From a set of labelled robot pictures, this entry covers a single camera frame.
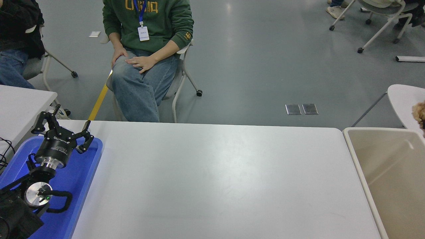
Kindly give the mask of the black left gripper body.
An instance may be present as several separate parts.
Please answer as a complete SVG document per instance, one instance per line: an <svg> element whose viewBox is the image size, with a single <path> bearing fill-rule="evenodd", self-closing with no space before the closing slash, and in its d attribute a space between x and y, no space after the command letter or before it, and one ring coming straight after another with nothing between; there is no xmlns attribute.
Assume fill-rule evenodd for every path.
<svg viewBox="0 0 425 239"><path fill-rule="evenodd" d="M46 132L35 155L36 162L41 164L46 159L55 159L59 161L59 165L67 165L73 149L76 148L76 139L69 139L73 134L62 132L59 135L53 131Z"/></svg>

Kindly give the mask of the person's left hand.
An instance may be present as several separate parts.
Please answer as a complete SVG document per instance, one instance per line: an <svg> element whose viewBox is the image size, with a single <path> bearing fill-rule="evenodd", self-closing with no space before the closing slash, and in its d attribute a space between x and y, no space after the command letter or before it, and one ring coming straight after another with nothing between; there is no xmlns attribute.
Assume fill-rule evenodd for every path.
<svg viewBox="0 0 425 239"><path fill-rule="evenodd" d="M153 68L153 66L158 63L158 60L153 56L134 56L133 58L126 59L127 64L131 64L135 68L140 68L140 74L143 74L147 70Z"/></svg>

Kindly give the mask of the person's right hand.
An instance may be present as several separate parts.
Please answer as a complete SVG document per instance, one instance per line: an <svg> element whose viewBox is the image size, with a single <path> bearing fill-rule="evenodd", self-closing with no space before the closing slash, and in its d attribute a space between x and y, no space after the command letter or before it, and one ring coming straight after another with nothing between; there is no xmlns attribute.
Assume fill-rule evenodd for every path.
<svg viewBox="0 0 425 239"><path fill-rule="evenodd" d="M123 46L114 47L114 53L113 53L112 59L111 59L111 68L114 67L117 59L120 56L124 56L127 59L128 58L128 52L126 51L126 49Z"/></svg>

